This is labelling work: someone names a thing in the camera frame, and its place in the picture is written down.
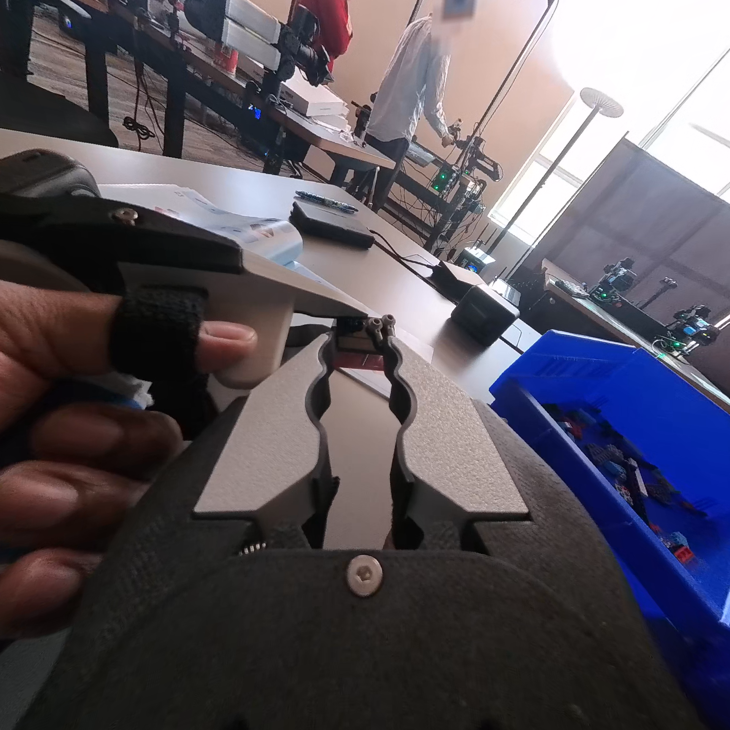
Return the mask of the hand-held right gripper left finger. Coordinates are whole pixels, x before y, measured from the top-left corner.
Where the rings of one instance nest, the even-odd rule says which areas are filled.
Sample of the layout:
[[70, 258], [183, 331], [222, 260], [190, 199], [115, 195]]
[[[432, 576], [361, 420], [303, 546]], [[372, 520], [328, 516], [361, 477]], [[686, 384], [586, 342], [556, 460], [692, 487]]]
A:
[[203, 518], [243, 518], [268, 537], [282, 524], [313, 537], [336, 495], [321, 418], [331, 404], [334, 335], [319, 334], [253, 388], [194, 507]]

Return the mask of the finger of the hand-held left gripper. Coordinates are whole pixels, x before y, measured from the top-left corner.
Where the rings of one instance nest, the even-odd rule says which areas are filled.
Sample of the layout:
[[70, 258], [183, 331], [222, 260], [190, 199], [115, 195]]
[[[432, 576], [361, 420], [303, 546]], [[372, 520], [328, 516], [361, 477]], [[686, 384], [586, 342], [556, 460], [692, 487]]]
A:
[[118, 266], [127, 285], [205, 290], [206, 320], [255, 330], [253, 355], [214, 372], [229, 389], [252, 389], [278, 369], [294, 313], [329, 320], [371, 314], [343, 291], [251, 251], [155, 251], [148, 259], [127, 256]]

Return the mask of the black and red brick assembly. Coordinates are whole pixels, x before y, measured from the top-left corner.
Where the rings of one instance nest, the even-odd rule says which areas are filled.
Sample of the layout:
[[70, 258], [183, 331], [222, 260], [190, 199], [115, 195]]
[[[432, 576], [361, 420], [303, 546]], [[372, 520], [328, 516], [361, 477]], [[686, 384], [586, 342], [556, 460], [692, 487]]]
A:
[[382, 348], [374, 346], [366, 332], [368, 318], [338, 317], [334, 321], [334, 369], [385, 371], [384, 354], [388, 342]]

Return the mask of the grey desk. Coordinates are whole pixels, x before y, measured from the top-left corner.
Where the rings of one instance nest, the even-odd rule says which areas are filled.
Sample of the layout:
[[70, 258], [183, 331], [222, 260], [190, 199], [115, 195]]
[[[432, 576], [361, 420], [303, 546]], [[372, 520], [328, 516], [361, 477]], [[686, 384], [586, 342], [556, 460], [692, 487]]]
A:
[[[174, 184], [237, 214], [284, 218], [294, 192], [345, 200], [342, 190], [297, 179], [205, 163], [105, 148], [2, 129], [2, 157], [44, 148], [84, 164], [100, 184]], [[357, 251], [306, 236], [298, 259], [367, 309], [391, 314], [410, 336], [433, 348], [433, 365], [470, 397], [493, 401], [490, 386], [539, 338], [522, 321], [483, 350], [450, 319], [453, 305], [377, 245]], [[325, 548], [380, 548], [390, 528], [390, 460], [398, 421], [387, 401], [349, 375], [329, 380], [332, 404], [323, 418], [333, 473], [341, 484], [329, 513]]]

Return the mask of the black power bank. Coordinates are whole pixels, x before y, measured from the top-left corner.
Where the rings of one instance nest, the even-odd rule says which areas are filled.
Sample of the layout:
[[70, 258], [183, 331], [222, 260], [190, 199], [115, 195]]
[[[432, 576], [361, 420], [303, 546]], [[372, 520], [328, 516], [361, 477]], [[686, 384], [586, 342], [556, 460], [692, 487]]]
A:
[[325, 206], [294, 200], [290, 222], [302, 236], [369, 250], [375, 236], [355, 214], [341, 213]]

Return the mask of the blue patterned pen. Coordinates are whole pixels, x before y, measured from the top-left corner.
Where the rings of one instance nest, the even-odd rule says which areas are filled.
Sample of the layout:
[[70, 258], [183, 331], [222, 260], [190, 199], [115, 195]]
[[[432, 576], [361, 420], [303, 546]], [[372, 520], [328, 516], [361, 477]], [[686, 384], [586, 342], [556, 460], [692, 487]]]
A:
[[295, 196], [304, 202], [326, 209], [336, 210], [343, 214], [356, 214], [359, 212], [359, 208], [357, 206], [352, 206], [339, 200], [311, 193], [306, 190], [296, 190]]

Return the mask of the black office chair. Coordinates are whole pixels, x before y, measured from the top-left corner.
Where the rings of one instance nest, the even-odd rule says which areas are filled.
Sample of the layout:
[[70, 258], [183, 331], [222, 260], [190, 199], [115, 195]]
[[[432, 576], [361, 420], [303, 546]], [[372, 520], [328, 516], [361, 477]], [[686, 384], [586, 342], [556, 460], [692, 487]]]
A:
[[64, 96], [1, 73], [1, 127], [118, 148], [108, 124]]

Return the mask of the pile of loose toy bricks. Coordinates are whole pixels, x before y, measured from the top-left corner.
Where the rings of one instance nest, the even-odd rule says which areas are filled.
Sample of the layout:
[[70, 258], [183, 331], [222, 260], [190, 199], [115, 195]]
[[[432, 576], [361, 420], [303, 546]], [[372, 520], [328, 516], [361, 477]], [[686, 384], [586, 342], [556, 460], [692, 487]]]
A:
[[699, 572], [706, 567], [687, 536], [689, 530], [707, 525], [704, 510], [687, 499], [599, 408], [556, 402], [541, 406], [686, 569]]

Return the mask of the large blue plastic bin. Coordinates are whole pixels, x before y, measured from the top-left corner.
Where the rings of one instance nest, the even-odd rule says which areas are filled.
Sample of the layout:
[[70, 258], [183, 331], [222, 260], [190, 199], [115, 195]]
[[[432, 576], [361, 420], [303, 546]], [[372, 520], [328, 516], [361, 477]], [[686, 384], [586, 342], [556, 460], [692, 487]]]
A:
[[[570, 333], [540, 337], [490, 387], [492, 408], [556, 472], [611, 547], [655, 643], [710, 728], [729, 720], [728, 413], [658, 357]], [[686, 569], [541, 406], [599, 408], [707, 513]]]

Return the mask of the flat black power adapter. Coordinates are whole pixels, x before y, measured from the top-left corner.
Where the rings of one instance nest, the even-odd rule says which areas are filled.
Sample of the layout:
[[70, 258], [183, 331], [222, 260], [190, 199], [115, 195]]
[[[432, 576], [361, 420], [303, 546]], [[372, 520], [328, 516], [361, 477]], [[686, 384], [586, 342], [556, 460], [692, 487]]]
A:
[[445, 260], [432, 265], [426, 282], [454, 304], [459, 303], [471, 288], [485, 285], [478, 273]]

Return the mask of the stack of white boxes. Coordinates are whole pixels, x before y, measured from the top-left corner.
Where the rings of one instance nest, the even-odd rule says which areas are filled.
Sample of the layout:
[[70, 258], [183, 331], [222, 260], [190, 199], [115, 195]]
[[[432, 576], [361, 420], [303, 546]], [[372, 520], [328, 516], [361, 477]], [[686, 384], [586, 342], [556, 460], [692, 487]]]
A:
[[328, 86], [312, 86], [300, 68], [282, 83], [280, 98], [298, 114], [340, 131], [350, 131], [348, 104]]

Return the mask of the black robot workstation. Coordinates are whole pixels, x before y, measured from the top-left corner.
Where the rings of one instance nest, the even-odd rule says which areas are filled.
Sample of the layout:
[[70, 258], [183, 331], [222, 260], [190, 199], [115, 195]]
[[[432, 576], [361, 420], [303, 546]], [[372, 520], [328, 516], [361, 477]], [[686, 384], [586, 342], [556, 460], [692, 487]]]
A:
[[429, 252], [442, 252], [458, 233], [477, 222], [486, 208], [482, 202], [488, 183], [498, 183], [503, 169], [488, 157], [485, 141], [456, 142], [466, 152], [461, 163], [440, 158], [412, 142], [395, 182], [395, 199], [388, 213], [415, 233]]

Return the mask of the dark partition panel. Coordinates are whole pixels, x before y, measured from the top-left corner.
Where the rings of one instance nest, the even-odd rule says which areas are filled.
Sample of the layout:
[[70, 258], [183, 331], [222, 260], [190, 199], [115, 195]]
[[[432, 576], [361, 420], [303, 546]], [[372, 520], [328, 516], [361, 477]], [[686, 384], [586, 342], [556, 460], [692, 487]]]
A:
[[539, 328], [532, 310], [544, 298], [545, 261], [590, 286], [625, 258], [634, 261], [634, 302], [647, 301], [662, 278], [677, 282], [647, 308], [658, 321], [691, 305], [707, 305], [710, 321], [720, 321], [729, 303], [728, 214], [728, 202], [620, 139], [518, 267], [524, 321]]

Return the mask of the tall floor lamp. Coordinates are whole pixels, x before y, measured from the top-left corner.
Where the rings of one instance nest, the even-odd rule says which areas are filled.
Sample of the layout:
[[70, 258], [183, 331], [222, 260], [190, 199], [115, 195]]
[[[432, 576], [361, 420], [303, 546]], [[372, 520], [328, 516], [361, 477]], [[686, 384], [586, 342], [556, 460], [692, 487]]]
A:
[[496, 251], [502, 240], [506, 237], [507, 233], [516, 224], [521, 215], [525, 213], [529, 205], [543, 189], [544, 185], [547, 183], [550, 177], [561, 166], [562, 160], [567, 156], [568, 152], [571, 151], [571, 149], [577, 144], [580, 137], [586, 132], [587, 128], [593, 122], [593, 120], [597, 116], [616, 119], [624, 114], [624, 108], [621, 106], [621, 104], [616, 102], [615, 99], [611, 98], [607, 94], [595, 88], [584, 87], [579, 92], [579, 98], [584, 105], [590, 108], [589, 114], [563, 146], [560, 153], [555, 157], [554, 160], [552, 160], [550, 166], [545, 170], [544, 174], [537, 181], [536, 185], [530, 191], [530, 193], [524, 198], [523, 202], [516, 209], [515, 213], [508, 220], [506, 225], [502, 227], [501, 232], [497, 235], [492, 245], [486, 251], [489, 255], [493, 254]]

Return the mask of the bright window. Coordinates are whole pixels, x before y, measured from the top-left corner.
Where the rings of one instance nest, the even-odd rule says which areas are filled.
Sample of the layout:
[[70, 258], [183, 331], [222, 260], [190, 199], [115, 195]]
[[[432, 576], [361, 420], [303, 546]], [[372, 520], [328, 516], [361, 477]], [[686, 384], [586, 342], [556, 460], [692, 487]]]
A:
[[665, 89], [650, 107], [648, 93], [618, 118], [596, 115], [561, 160], [589, 116], [574, 94], [489, 212], [489, 221], [528, 245], [538, 238], [621, 139], [728, 201], [728, 49], [686, 88]]

